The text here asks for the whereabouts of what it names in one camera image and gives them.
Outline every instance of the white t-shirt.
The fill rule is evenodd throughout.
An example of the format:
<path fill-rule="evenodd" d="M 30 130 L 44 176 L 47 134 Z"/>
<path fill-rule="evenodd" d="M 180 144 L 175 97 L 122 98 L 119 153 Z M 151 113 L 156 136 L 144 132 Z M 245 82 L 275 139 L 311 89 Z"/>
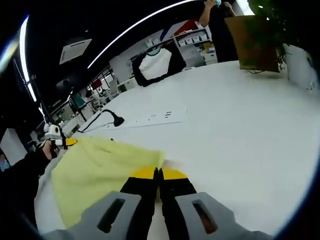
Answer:
<path fill-rule="evenodd" d="M 146 55 L 142 60 L 139 69 L 146 80 L 155 79 L 168 72 L 172 53 L 162 48 L 155 55 Z"/>

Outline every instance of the white table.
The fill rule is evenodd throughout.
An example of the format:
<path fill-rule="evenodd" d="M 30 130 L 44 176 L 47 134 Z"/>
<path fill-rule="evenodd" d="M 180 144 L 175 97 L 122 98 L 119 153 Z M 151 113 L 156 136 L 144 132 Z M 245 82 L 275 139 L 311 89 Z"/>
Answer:
<path fill-rule="evenodd" d="M 105 106 L 126 121 L 187 107 L 183 122 L 100 127 L 85 134 L 164 151 L 198 192 L 233 210 L 239 224 L 274 235 L 303 200 L 320 143 L 320 99 L 286 78 L 286 73 L 239 70 L 237 61 L 183 71 L 126 91 Z M 112 120 L 101 115 L 90 128 Z M 56 162 L 35 203 L 41 233 L 64 227 L 50 182 Z M 148 239 L 168 239 L 165 229 L 157 204 Z"/>

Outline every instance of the yellow cloth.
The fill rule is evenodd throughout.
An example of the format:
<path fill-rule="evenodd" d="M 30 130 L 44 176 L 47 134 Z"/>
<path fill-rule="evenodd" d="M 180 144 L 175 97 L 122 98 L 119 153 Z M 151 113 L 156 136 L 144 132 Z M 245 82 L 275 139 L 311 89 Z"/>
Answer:
<path fill-rule="evenodd" d="M 66 228 L 110 191 L 120 191 L 141 167 L 161 167 L 164 154 L 101 137 L 82 137 L 52 171 L 52 183 Z"/>

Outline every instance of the cable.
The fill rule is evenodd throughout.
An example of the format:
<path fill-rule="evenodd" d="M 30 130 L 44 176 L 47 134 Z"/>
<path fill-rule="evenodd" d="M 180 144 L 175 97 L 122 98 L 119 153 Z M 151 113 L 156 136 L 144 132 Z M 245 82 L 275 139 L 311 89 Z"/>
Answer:
<path fill-rule="evenodd" d="M 85 131 L 90 127 L 90 125 L 91 125 L 95 120 L 97 120 L 97 118 L 100 117 L 100 115 L 101 115 L 102 113 L 105 113 L 105 112 L 108 112 L 108 113 L 110 113 L 110 114 L 113 116 L 113 125 L 114 125 L 115 127 L 120 126 L 120 125 L 125 121 L 125 120 L 123 119 L 123 117 L 117 116 L 113 111 L 111 111 L 111 110 L 109 110 L 109 109 L 104 109 L 104 110 L 102 110 L 102 111 L 88 124 L 88 126 L 86 126 L 82 131 L 77 130 L 77 132 L 82 133 L 82 134 L 85 133 Z"/>

